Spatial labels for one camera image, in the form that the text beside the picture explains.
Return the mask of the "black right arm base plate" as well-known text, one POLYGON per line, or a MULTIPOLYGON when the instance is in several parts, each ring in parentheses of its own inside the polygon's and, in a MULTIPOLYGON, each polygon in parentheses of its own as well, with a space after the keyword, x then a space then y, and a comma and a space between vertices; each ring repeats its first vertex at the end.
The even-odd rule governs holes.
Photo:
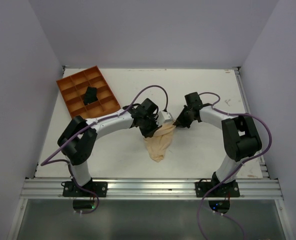
MULTIPOLYGON (((197 198, 202 198, 214 185, 210 181, 197 181, 195 185, 195 194, 197 198)), ((238 198, 240 197, 240 190, 238 183, 234 180, 229 183, 223 183, 213 191, 211 191, 207 198, 238 198)))

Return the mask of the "aluminium mounting rail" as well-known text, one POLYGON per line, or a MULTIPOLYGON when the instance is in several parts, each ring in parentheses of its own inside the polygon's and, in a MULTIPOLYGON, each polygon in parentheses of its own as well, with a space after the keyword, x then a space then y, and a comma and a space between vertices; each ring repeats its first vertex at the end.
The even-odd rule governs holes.
MULTIPOLYGON (((26 179, 19 197, 21 199, 63 199, 67 178, 46 177, 26 179)), ((196 200, 198 182, 195 178, 102 178, 95 179, 104 192, 105 200, 196 200)), ((281 200, 283 194, 278 180, 237 179, 231 190, 215 199, 281 200)))

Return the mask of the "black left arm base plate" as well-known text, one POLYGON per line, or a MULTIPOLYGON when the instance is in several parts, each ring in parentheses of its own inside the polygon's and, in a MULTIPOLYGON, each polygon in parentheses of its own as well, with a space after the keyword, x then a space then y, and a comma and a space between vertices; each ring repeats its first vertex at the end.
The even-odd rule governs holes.
POLYGON ((73 197, 73 198, 87 198, 91 196, 89 191, 95 193, 100 198, 105 198, 108 190, 108 183, 106 181, 90 181, 82 186, 81 190, 73 181, 64 181, 61 183, 63 187, 62 196, 63 197, 73 197))

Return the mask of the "black rolled garment in tray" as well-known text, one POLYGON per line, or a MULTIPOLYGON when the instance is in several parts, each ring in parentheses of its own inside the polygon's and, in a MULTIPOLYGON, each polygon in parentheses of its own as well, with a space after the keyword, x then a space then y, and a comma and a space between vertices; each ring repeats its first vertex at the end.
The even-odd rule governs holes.
POLYGON ((84 94, 83 104, 86 106, 96 102, 97 100, 97 88, 88 86, 84 94))

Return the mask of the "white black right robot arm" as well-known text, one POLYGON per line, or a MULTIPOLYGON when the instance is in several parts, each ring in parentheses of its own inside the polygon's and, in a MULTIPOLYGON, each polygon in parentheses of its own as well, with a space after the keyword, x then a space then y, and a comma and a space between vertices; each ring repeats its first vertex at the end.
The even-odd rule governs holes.
POLYGON ((246 114, 220 113, 210 103, 203 103, 197 92, 189 93, 184 98, 186 104, 174 125, 179 128, 190 128, 191 124, 197 121, 220 129, 226 153, 210 181, 200 179, 195 183, 196 196, 201 198, 209 193, 210 197, 224 197, 228 194, 239 197, 236 177, 242 161, 253 157, 262 149, 262 141, 253 118, 246 114))

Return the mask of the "orange compartment tray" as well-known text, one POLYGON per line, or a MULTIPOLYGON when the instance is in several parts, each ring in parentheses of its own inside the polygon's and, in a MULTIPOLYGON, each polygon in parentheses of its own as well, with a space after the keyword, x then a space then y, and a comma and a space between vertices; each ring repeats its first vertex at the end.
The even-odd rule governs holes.
POLYGON ((121 108, 97 66, 64 77, 56 83, 71 118, 98 118, 121 108))

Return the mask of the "cream beige underwear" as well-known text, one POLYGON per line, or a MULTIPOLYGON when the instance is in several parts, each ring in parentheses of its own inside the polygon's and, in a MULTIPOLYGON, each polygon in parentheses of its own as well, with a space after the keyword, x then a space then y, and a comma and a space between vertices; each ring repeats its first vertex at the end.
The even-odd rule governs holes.
POLYGON ((164 159, 166 150, 172 143, 176 128, 174 123, 174 121, 164 123, 152 137, 143 139, 149 157, 157 163, 164 159))

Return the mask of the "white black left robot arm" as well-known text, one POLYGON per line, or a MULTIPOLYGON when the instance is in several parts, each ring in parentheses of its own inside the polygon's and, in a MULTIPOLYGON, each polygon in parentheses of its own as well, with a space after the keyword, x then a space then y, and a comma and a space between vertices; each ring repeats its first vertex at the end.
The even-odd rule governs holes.
POLYGON ((157 124, 158 110, 158 106, 146 98, 142 103, 125 106, 102 117, 74 117, 57 144, 68 161, 75 192, 84 197, 95 191, 88 169, 88 159, 98 139, 131 128, 139 128, 143 137, 150 138, 160 128, 157 124))

